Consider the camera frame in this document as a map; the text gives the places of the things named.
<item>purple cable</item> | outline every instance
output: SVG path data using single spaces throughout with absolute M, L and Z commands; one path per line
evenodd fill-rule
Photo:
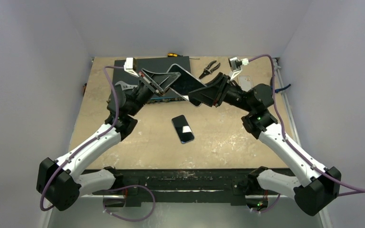
M 104 74 L 106 75 L 107 81 L 110 84 L 110 88 L 111 91 L 113 92 L 113 96 L 114 96 L 114 101 L 115 101 L 115 118 L 113 121 L 113 124 L 111 125 L 111 127 L 109 127 L 106 131 L 104 131 L 103 133 L 99 134 L 98 137 L 102 137 L 103 135 L 107 134 L 114 126 L 115 124 L 118 122 L 118 113 L 119 113 L 119 106 L 118 106 L 118 97 L 117 97 L 117 93 L 115 92 L 115 88 L 113 85 L 113 82 L 111 81 L 110 76 L 108 75 L 106 69 L 107 68 L 112 68 L 112 69 L 123 69 L 123 67 L 121 66 L 105 66 L 103 68 Z M 92 142 L 94 142 L 96 140 L 96 138 L 92 138 L 89 141 L 87 141 L 86 143 L 84 143 L 83 145 L 81 145 L 79 148 L 77 148 L 75 150 L 75 152 L 73 152 L 73 154 L 70 155 L 69 160 L 73 159 L 83 148 L 85 148 L 87 145 L 91 144 Z M 67 164 L 67 160 L 65 160 L 56 170 L 55 172 L 52 174 L 52 176 L 49 178 L 48 182 L 46 183 L 46 185 L 44 186 L 43 192 L 41 193 L 41 198 L 40 198 L 40 209 L 42 211 L 48 211 L 50 209 L 52 209 L 54 207 L 54 205 L 49 206 L 48 208 L 44 207 L 44 198 L 45 195 L 47 193 L 47 190 L 49 188 L 49 186 L 51 185 L 52 181 L 54 180 L 54 178 L 58 175 L 59 171 L 62 170 L 64 168 L 64 166 Z
M 259 211 L 258 213 L 261 213 L 262 214 L 262 213 L 268 212 L 269 210 L 271 210 L 276 205 L 276 203 L 278 202 L 279 199 L 280 199 L 280 193 L 278 194 L 278 197 L 276 197 L 275 202 L 273 202 L 271 206 L 267 207 L 263 211 Z
M 254 57 L 254 58 L 250 59 L 249 62 L 251 62 L 251 61 L 253 61 L 253 60 L 257 59 L 257 58 L 260 58 L 260 57 L 268 57 L 269 60 L 270 60 L 270 62 L 271 62 L 271 67 L 272 67 L 272 94 L 273 94 L 272 96 L 273 96 L 273 100 L 275 101 L 275 93 L 274 93 L 274 91 L 275 91 L 275 69 L 274 69 L 272 57 L 270 55 L 264 54 L 264 55 L 260 55 L 260 56 L 257 56 L 257 57 Z M 285 125 L 283 124 L 282 117 L 280 116 L 280 114 L 278 112 L 278 108 L 276 107 L 276 102 L 273 103 L 273 108 L 275 109 L 276 115 L 278 116 L 278 119 L 280 121 L 280 125 L 282 126 L 282 137 L 283 138 L 286 138 Z M 313 166 L 313 163 L 310 162 L 310 160 L 308 160 L 303 154 L 301 154 L 300 151 L 298 151 L 289 140 L 286 140 L 286 143 L 308 165 Z M 330 179 L 331 181 L 333 181 L 333 182 L 335 182 L 337 184 L 340 184 L 340 185 L 342 185 L 342 186 L 344 186 L 346 188 L 349 188 L 349 189 L 354 190 L 352 192 L 340 193 L 338 196 L 346 196 L 346 195 L 353 195 L 353 194 L 358 194 L 358 193 L 365 193 L 365 189 L 358 188 L 358 187 L 355 187 L 355 186 L 352 186 L 352 185 L 343 183 L 343 182 L 341 182 L 341 181 L 339 181 L 339 180 L 337 180 L 337 179 L 329 176 L 328 174 L 326 174 L 324 171 L 320 170 L 317 167 L 314 167 L 314 169 L 317 172 L 319 172 L 321 175 L 323 175 L 324 177 Z
M 154 195 L 153 195 L 153 193 L 147 188 L 147 187 L 145 187 L 145 186 L 142 186 L 142 185 L 129 185 L 129 186 L 125 186 L 125 187 L 122 187 L 122 188 L 118 188 L 118 189 L 110 189 L 110 190 L 107 190 L 107 191 L 119 191 L 119 190 L 124 190 L 124 189 L 128 189 L 128 188 L 132 188 L 132 187 L 138 187 L 138 188 L 142 188 L 142 189 L 145 189 L 146 191 L 148 191 L 149 192 L 149 194 L 152 196 L 152 199 L 153 199 L 153 206 L 152 206 L 152 209 L 150 210 L 150 212 L 146 215 L 146 216 L 144 216 L 144 217 L 142 217 L 142 218 L 139 218 L 139 219 L 132 219 L 132 218 L 124 218 L 124 217 L 121 217 L 121 216 L 119 216 L 119 215 L 116 215 L 116 214 L 114 214 L 114 213 L 112 213 L 112 212 L 110 212 L 110 211 L 108 211 L 107 210 L 107 208 L 106 208 L 106 205 L 105 205 L 105 201 L 103 200 L 103 208 L 104 208 L 104 211 L 107 213 L 107 214 L 109 214 L 109 215 L 112 215 L 112 216 L 114 216 L 114 217 L 116 217 L 116 218 L 119 218 L 119 219 L 122 219 L 122 220 L 125 220 L 125 221 L 128 221 L 128 222 L 140 222 L 140 221 L 143 221 L 143 220 L 145 220 L 145 219 L 147 219 L 149 216 L 151 216 L 152 215 L 152 213 L 153 213 L 153 211 L 154 211 L 154 207 L 155 207 L 155 205 L 156 205 L 156 201 L 154 200 Z

